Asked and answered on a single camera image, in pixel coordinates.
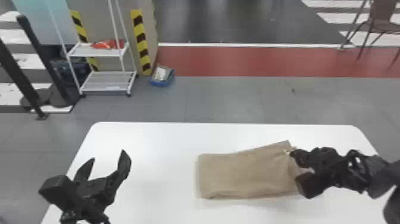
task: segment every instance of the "blue basket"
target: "blue basket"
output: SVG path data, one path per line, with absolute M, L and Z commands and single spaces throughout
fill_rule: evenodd
M 156 80 L 152 80 L 151 77 L 149 78 L 149 83 L 153 86 L 160 86 L 160 87 L 165 87 L 168 86 L 171 81 L 174 79 L 175 77 L 175 69 L 172 69 L 171 71 L 171 75 L 168 77 L 167 80 L 165 81 L 156 81 Z

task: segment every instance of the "white table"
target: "white table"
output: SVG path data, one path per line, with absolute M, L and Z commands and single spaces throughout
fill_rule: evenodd
M 312 200 L 300 195 L 220 201 L 198 197 L 199 154 L 231 153 L 286 139 L 306 150 L 330 146 L 342 155 L 350 149 L 376 154 L 354 126 L 101 122 L 90 129 L 67 175 L 72 178 L 95 157 L 91 178 L 106 176 L 116 169 L 121 149 L 127 151 L 131 172 L 105 211 L 111 224 L 385 223 L 382 209 L 388 195 L 372 200 L 347 189 L 330 188 Z M 60 214 L 50 206 L 42 223 L 58 223 Z

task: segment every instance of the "folded towel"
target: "folded towel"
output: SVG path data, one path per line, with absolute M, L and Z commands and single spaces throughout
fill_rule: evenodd
M 262 198 L 297 192 L 294 178 L 301 173 L 289 156 L 289 141 L 230 154 L 198 158 L 202 198 Z

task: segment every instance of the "red floor stripe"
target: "red floor stripe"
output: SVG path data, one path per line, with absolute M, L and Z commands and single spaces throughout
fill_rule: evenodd
M 158 62 L 177 76 L 400 77 L 398 48 L 159 47 Z

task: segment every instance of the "chair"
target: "chair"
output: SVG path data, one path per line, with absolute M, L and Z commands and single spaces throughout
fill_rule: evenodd
M 364 0 L 364 2 L 361 5 L 360 11 L 357 14 L 354 24 L 357 22 L 357 19 L 363 10 L 365 3 L 367 0 Z M 368 26 L 368 33 L 367 36 L 364 39 L 364 43 L 362 44 L 362 47 L 360 49 L 360 52 L 358 53 L 357 59 L 360 58 L 361 54 L 364 51 L 365 45 L 368 41 L 368 38 L 370 37 L 371 33 L 379 33 L 379 35 L 375 38 L 374 41 L 372 41 L 371 45 L 372 46 L 380 37 L 382 37 L 384 34 L 396 34 L 400 35 L 400 24 L 392 23 L 390 22 L 390 18 L 392 17 L 395 8 L 396 8 L 396 3 L 397 0 L 369 0 L 370 5 L 371 5 L 371 10 L 370 10 L 370 15 L 368 20 L 363 21 L 352 33 L 350 38 L 348 38 L 350 34 L 350 30 L 346 35 L 346 41 L 340 46 L 340 49 L 343 49 L 343 46 L 348 44 L 350 40 L 354 37 L 357 31 L 360 30 L 361 27 L 363 26 Z M 397 58 L 399 57 L 400 54 L 400 48 L 396 53 L 395 58 L 393 59 L 392 63 L 394 63 Z

